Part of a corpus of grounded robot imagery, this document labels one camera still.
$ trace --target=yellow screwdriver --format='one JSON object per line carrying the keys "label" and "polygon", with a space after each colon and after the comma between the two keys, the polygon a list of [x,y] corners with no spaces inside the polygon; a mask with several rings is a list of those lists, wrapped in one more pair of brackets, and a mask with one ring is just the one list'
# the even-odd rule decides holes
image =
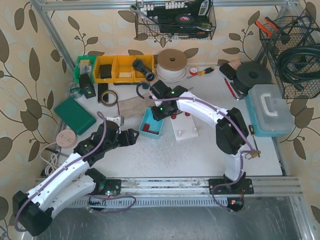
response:
{"label": "yellow screwdriver", "polygon": [[198,72],[198,76],[202,76],[204,74],[212,73],[214,70],[215,70],[215,68],[213,66],[212,67],[208,67],[205,70]]}
{"label": "yellow screwdriver", "polygon": [[254,127],[253,127],[252,125],[249,125],[249,130],[250,130],[251,136],[253,137],[253,141],[254,141],[254,145],[255,145],[255,150],[257,150],[257,152],[258,152],[258,157],[260,158],[260,151],[259,151],[259,149],[258,149],[257,142],[256,142],[256,139],[255,139]]}

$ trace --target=wallpaper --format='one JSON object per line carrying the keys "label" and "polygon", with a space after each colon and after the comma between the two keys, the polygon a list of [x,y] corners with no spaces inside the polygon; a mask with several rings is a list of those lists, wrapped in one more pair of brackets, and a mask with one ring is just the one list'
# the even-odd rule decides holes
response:
{"label": "wallpaper", "polygon": [[72,74],[26,0],[0,8],[0,239],[18,239],[12,197],[33,187],[44,168],[39,151],[58,127],[53,108],[66,97]]}
{"label": "wallpaper", "polygon": [[159,34],[136,36],[135,15],[129,10],[51,12],[52,20],[71,56],[157,55],[164,49],[181,50],[188,64],[219,64],[240,58],[249,61],[261,46],[256,20],[277,14],[274,6],[216,7],[212,40],[167,39]]}
{"label": "wallpaper", "polygon": [[[301,2],[320,24],[320,2]],[[316,234],[320,236],[320,96],[288,100],[294,130],[279,138],[289,174],[298,176]]]}

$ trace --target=box handle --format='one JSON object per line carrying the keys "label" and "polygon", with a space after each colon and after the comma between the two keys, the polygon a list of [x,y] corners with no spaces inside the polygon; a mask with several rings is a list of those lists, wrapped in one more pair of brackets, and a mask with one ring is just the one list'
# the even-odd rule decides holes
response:
{"label": "box handle", "polygon": [[270,112],[270,111],[269,111],[268,106],[267,106],[267,103],[266,103],[266,97],[271,97],[271,94],[270,94],[270,93],[264,93],[264,94],[261,95],[261,102],[262,102],[264,111],[265,111],[266,114],[268,114],[269,116],[277,117],[278,114],[277,114],[276,112]]}

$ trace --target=black wire mesh basket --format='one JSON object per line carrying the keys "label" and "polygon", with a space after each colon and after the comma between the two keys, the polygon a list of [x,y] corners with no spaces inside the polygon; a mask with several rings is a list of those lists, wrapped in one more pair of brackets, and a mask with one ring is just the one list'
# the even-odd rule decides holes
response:
{"label": "black wire mesh basket", "polygon": [[[145,6],[153,6],[154,10],[165,9],[167,1],[137,1],[136,6],[143,9]],[[135,15],[135,33],[136,40],[154,39],[162,47],[171,40],[212,40],[216,31],[216,17],[214,6],[211,2],[205,15],[192,17],[188,15],[187,8],[168,9],[168,14],[156,14],[156,11],[147,11],[147,16],[152,18],[157,24],[154,24],[139,14]],[[193,24],[177,24],[175,17],[183,19],[194,18]]]}
{"label": "black wire mesh basket", "polygon": [[[310,13],[305,9],[300,16],[284,16],[274,20],[278,25],[279,30],[276,31],[269,24],[265,24],[272,33],[271,37],[259,30],[259,37],[262,47],[270,62],[277,84],[279,86],[283,99],[312,99],[320,94],[320,78],[308,80],[302,83],[291,84],[285,80],[278,65],[279,55],[290,48],[296,46],[310,46],[315,44],[313,37],[319,32],[310,31],[312,28],[319,28]],[[288,65],[288,69],[295,74],[315,73],[320,71],[320,59],[311,56],[304,58],[305,64],[299,66],[297,62],[301,61],[301,57],[295,57]]]}

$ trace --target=pliers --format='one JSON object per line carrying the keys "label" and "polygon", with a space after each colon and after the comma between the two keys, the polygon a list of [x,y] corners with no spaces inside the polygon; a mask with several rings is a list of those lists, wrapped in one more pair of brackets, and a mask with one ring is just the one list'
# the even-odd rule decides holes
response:
{"label": "pliers", "polygon": [[[286,32],[284,32],[283,30],[279,30],[280,27],[274,22],[272,21],[269,17],[265,17],[264,20],[267,22],[267,24],[269,24],[272,28],[274,28],[277,32],[280,31],[280,39],[281,39],[281,43],[282,44],[287,44],[290,41],[290,35]],[[267,36],[270,38],[272,37],[272,32],[269,31],[264,25],[262,25],[259,21],[255,21],[254,23],[259,29],[261,29],[261,31],[265,32],[267,34]]]}

